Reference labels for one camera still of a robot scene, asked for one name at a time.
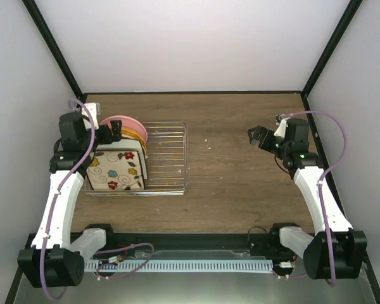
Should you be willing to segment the orange dotted scalloped plate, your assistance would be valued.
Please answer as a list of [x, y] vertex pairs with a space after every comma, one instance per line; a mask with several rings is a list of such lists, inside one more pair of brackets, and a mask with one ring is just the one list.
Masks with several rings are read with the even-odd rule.
[[131, 130], [131, 129], [125, 129], [125, 128], [122, 128], [122, 136], [123, 137], [129, 137], [131, 139], [137, 139], [140, 141], [143, 149], [145, 151], [147, 151], [147, 147], [146, 147], [146, 141], [135, 131]]

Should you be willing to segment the plain white square plate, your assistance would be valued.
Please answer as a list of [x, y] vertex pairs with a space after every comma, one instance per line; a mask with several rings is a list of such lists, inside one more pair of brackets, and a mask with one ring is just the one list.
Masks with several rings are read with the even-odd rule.
[[140, 141], [135, 139], [122, 139], [119, 142], [113, 142], [111, 144], [99, 145], [95, 152], [92, 153], [93, 159], [94, 154], [98, 151], [137, 151], [141, 159], [142, 172], [144, 173], [144, 184], [145, 180], [148, 179], [148, 172], [146, 168], [146, 152], [143, 149]]

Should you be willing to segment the floral square plate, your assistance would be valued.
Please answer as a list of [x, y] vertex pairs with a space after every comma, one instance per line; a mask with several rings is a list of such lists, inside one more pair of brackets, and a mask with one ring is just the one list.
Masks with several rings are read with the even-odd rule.
[[145, 189], [144, 173], [137, 151], [98, 151], [87, 169], [95, 191], [139, 191]]

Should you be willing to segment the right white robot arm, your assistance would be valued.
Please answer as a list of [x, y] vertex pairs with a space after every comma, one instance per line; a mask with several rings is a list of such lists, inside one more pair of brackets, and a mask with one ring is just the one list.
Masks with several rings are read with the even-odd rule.
[[325, 176], [318, 154], [309, 150], [309, 123], [300, 118], [282, 118], [276, 130], [256, 126], [248, 130], [249, 142], [282, 161], [305, 200], [314, 234], [294, 224], [279, 224], [269, 238], [276, 255], [291, 250], [303, 260], [311, 279], [333, 284], [338, 279], [356, 279], [364, 260], [367, 238], [356, 231], [340, 210]]

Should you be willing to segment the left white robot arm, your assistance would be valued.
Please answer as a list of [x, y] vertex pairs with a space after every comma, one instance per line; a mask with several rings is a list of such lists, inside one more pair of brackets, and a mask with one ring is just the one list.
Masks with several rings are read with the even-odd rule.
[[92, 154], [111, 132], [98, 126], [95, 114], [70, 112], [59, 118], [60, 138], [49, 162], [50, 188], [39, 230], [17, 262], [35, 288], [78, 286], [84, 264], [94, 255], [111, 255], [117, 239], [110, 224], [90, 224], [71, 239], [72, 218]]

